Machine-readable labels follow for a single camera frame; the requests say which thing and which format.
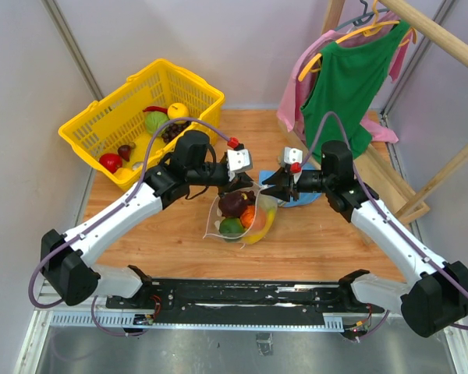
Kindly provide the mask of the dark purple toy fruit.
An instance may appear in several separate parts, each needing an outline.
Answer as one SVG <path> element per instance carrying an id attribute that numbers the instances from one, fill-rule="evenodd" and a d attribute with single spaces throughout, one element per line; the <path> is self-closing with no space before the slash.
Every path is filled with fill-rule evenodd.
<path id="1" fill-rule="evenodd" d="M 251 201 L 245 192 L 230 192 L 218 201 L 223 217 L 240 217 Z"/>

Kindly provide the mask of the dark red toy grapes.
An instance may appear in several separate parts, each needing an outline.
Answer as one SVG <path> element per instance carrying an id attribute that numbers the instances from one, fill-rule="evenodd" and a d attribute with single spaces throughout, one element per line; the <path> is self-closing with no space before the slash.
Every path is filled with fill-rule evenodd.
<path id="1" fill-rule="evenodd" d="M 256 202 L 256 194 L 254 191 L 241 192 L 242 201 L 246 204 L 253 205 Z"/>

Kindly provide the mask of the clear dotted zip top bag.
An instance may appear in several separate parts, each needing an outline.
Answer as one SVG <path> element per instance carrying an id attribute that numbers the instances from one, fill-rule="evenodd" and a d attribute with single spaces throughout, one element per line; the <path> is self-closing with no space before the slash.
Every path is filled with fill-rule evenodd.
<path id="1" fill-rule="evenodd" d="M 250 188 L 238 189 L 236 191 L 240 191 L 240 192 L 254 191 L 254 193 L 256 194 L 256 202 L 255 204 L 253 204 L 254 206 L 262 208 L 263 210 L 265 210 L 265 213 L 267 213 L 269 210 L 276 209 L 276 213 L 277 213 L 278 200 L 271 196 L 266 196 L 262 194 L 261 193 L 262 188 L 259 185 L 255 184 Z M 225 217 L 222 216 L 222 212 L 218 208 L 218 201 L 220 199 L 221 199 L 220 196 L 215 197 L 211 204 L 209 215 L 207 218 L 206 228 L 204 232 L 204 238 L 215 239 L 215 240 L 219 240 L 219 241 L 223 241 L 227 243 L 239 243 L 241 246 L 245 246 L 245 244 L 243 244 L 241 240 L 247 234 L 247 232 L 250 231 L 250 229 L 245 229 L 243 234 L 239 236 L 232 236 L 232 237 L 225 236 L 219 233 L 219 230 L 218 230 L 219 224 L 225 219 Z"/>

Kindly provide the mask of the rough orange toy tangerine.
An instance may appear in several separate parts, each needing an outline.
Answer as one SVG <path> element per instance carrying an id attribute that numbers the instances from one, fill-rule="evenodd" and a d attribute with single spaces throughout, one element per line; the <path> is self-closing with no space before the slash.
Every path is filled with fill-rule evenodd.
<path id="1" fill-rule="evenodd" d="M 240 221 L 245 229 L 259 231 L 266 225 L 266 213 L 262 208 L 254 205 L 248 206 L 240 216 Z"/>

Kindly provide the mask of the yellow green toy mango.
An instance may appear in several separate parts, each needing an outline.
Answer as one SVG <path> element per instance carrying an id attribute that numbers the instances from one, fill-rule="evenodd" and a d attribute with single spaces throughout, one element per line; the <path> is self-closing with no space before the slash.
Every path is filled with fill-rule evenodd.
<path id="1" fill-rule="evenodd" d="M 245 228 L 237 217 L 226 217 L 219 224 L 219 233 L 225 236 L 239 236 L 244 233 Z"/>

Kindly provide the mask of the yellow toy banana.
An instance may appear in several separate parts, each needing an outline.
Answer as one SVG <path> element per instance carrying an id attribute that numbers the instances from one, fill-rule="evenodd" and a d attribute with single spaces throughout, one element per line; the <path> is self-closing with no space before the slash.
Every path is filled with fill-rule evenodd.
<path id="1" fill-rule="evenodd" d="M 269 232 L 271 226 L 274 223 L 275 215 L 276 209 L 269 210 L 266 213 L 266 221 L 264 227 L 257 231 L 253 231 L 253 229 L 250 229 L 250 231 L 247 232 L 247 234 L 243 237 L 241 242 L 245 245 L 252 245 L 254 243 L 259 242 Z"/>

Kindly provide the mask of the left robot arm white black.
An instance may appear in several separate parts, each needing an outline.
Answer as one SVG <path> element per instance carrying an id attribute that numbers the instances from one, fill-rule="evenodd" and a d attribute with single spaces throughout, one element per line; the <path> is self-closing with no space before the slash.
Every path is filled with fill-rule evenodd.
<path id="1" fill-rule="evenodd" d="M 219 193 L 250 187 L 251 155 L 235 139 L 217 160 L 207 134 L 188 130 L 175 149 L 148 168 L 123 196 L 99 214 L 60 234 L 41 240 L 41 273 L 68 306 L 92 296 L 118 296 L 140 309 L 151 300 L 151 279 L 135 266 L 99 266 L 105 250 L 137 226 L 190 194 L 193 186 L 216 187 Z"/>

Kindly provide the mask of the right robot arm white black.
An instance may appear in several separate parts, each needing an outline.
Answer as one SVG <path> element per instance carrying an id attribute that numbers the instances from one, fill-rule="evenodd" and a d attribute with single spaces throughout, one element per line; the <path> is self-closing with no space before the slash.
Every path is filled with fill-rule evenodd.
<path id="1" fill-rule="evenodd" d="M 281 201 L 322 193 L 330 207 L 366 234 L 396 265 L 402 282 L 356 270 L 340 279 L 339 305 L 354 312 L 372 304 L 403 317 L 413 332 L 429 337 L 468 316 L 468 269 L 426 248 L 355 173 L 344 142 L 321 148 L 321 167 L 303 170 L 301 150 L 286 148 L 281 167 L 263 181 L 263 194 Z"/>

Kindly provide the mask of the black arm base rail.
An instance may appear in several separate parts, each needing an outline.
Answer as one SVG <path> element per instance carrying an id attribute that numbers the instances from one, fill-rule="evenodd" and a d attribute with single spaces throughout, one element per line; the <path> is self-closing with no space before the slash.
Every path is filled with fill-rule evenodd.
<path id="1" fill-rule="evenodd" d="M 157 322 L 192 326 L 321 326 L 329 313 L 366 315 L 383 309 L 347 301 L 336 282 L 155 278 L 132 298 L 106 298 L 109 309 L 150 310 Z"/>

